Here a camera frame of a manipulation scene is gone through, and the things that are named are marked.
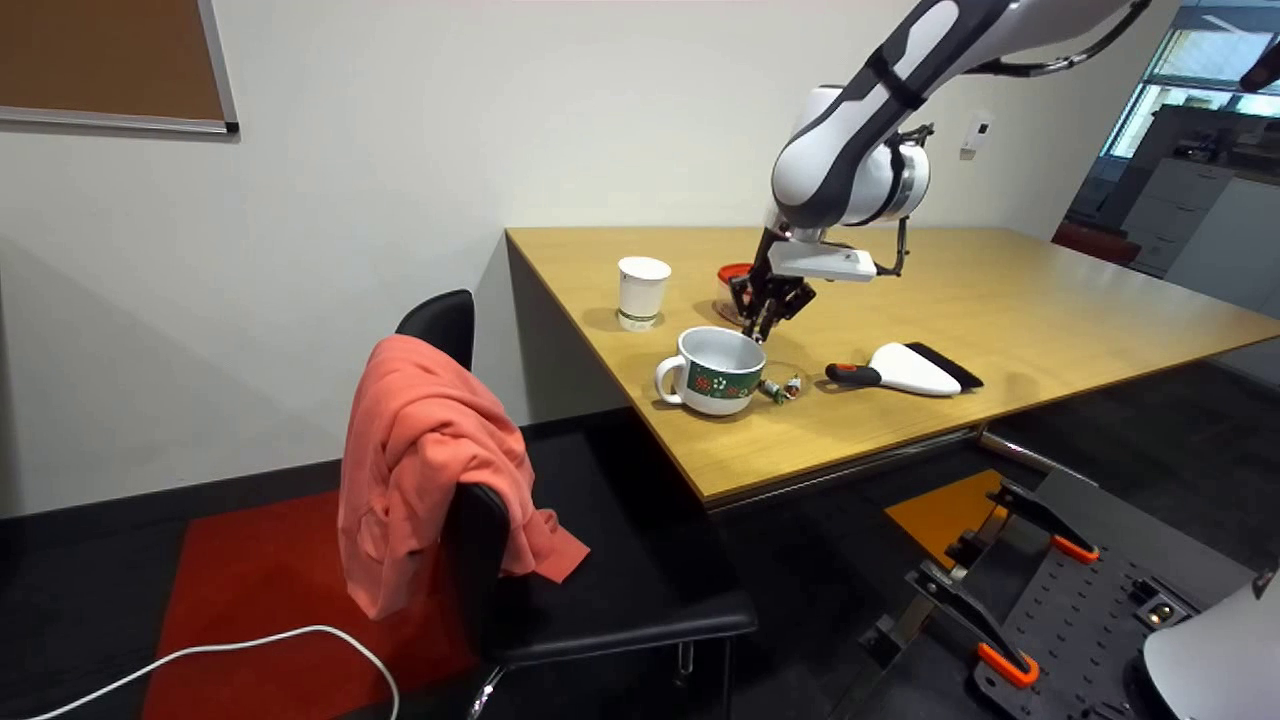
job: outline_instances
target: white cable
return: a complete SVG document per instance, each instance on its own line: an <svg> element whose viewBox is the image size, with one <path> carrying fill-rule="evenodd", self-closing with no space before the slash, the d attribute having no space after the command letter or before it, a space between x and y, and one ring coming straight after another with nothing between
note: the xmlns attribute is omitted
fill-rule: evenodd
<svg viewBox="0 0 1280 720"><path fill-rule="evenodd" d="M248 642L242 642L242 643L206 644L206 646L200 646L200 647L188 647L186 650L179 650L178 652L174 652L173 655L168 655L165 657L161 657L160 660L156 660L151 665L147 665L146 667L138 670L137 673L133 673L132 675L129 675L127 678L120 678L119 680L111 683L110 685L106 685L105 688L102 688L102 689L100 689L100 691L97 691L97 692L95 692L92 694L87 694L87 696L77 700L76 702L73 702L70 705L65 705L63 707L59 707L58 710L54 710L51 712L46 712L44 715L37 715L36 717L28 717L27 720L49 720L50 717L58 717L59 715L61 715L64 712L69 712L72 710L76 710L77 707L84 705L86 702L92 702L92 701L95 701L95 700L105 696L106 693L114 691L115 688L119 688L120 685L124 685L127 683L132 683L133 680L137 680L142 675L146 675L147 673L155 670L156 667L160 667L161 665L165 665L166 662L169 662L172 660L178 660L179 657L184 656L184 655L197 655L197 653L201 653L201 652L229 652L229 651L233 651L233 650L244 650L244 648L250 648L250 647L257 647L257 646L261 646L261 644L274 643L275 641L283 641L283 639L288 639L288 638L296 638L296 637L306 634L306 633L328 633L330 635L339 637L339 638L347 641L348 643L351 643L351 646L355 647L356 650L358 650L361 655L364 655L365 657L367 657L369 661L372 662L375 667L378 667L378 671L383 674L383 678L387 678L387 684L390 685L390 688L392 688L392 717L390 717L390 720L396 720L396 716L399 715L399 688L396 687L396 680L392 678L390 671L387 670L387 666L383 665L381 660L378 660L376 655L374 655L372 652L370 652L369 648L366 648L365 646L360 644L360 642L356 641L356 638L348 635L347 633L343 633L342 630L339 630L337 628L330 628L329 625L307 625L306 628L298 628L296 630L289 630L287 633L280 633L280 634L276 634L276 635L270 635L270 637L266 637L266 638L259 638L256 641L248 641Z"/></svg>

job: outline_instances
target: white mug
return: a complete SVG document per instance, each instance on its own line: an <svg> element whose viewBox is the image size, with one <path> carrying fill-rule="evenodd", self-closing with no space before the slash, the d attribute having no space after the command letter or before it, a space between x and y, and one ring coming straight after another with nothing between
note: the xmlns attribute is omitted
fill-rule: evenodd
<svg viewBox="0 0 1280 720"><path fill-rule="evenodd" d="M671 265L662 260L640 256L618 260L618 324L623 329L637 333L653 327L669 277Z"/></svg>
<svg viewBox="0 0 1280 720"><path fill-rule="evenodd" d="M764 350L740 332L726 328L690 328L676 342L680 355L658 364L653 383L658 396L672 405L687 405L708 415L732 415L751 402L764 369ZM676 372L676 392L663 380Z"/></svg>

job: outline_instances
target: black chair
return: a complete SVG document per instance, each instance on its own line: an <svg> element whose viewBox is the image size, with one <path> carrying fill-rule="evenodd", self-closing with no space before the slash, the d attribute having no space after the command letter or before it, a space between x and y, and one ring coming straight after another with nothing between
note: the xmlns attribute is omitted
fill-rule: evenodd
<svg viewBox="0 0 1280 720"><path fill-rule="evenodd" d="M470 368L471 293L460 290L422 302L397 332ZM457 488L442 550L471 650L493 666L472 701L471 719L515 667L676 646L677 679L687 679L692 642L708 638L723 638L721 703L730 716L732 638L755 629L755 609L719 534L657 441L634 413L609 418L586 429L566 421L526 432L538 473L535 503L553 507L591 548L563 584L538 575L499 578L507 509L484 486Z"/></svg>

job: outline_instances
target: green floral pattern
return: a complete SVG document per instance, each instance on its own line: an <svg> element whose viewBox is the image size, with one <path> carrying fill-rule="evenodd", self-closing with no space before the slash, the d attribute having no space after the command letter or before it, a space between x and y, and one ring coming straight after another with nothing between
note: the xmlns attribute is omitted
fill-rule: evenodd
<svg viewBox="0 0 1280 720"><path fill-rule="evenodd" d="M755 392L760 370L754 373L721 373L698 363L689 364L689 389L716 400L737 400Z"/></svg>

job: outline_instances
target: chair seat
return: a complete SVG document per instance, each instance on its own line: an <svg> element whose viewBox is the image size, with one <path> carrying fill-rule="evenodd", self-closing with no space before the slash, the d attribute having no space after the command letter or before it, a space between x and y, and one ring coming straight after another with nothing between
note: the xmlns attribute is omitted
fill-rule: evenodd
<svg viewBox="0 0 1280 720"><path fill-rule="evenodd" d="M632 410L526 433L534 501L591 552L563 584L498 582L484 660L525 665L755 629L701 503Z"/></svg>

